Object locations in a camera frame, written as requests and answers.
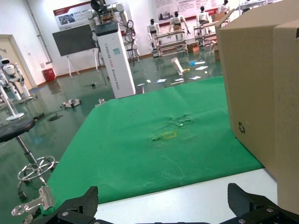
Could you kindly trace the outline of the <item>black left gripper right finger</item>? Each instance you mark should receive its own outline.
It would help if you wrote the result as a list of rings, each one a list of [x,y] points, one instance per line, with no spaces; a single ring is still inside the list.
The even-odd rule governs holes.
[[[245,192],[228,184],[228,206],[236,217],[225,224],[297,224],[299,216],[286,211],[265,196]]]

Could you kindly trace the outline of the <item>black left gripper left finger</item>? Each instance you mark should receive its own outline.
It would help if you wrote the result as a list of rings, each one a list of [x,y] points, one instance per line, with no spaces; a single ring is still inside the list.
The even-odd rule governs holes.
[[[93,224],[98,207],[98,188],[92,186],[80,197],[66,200],[42,224]]]

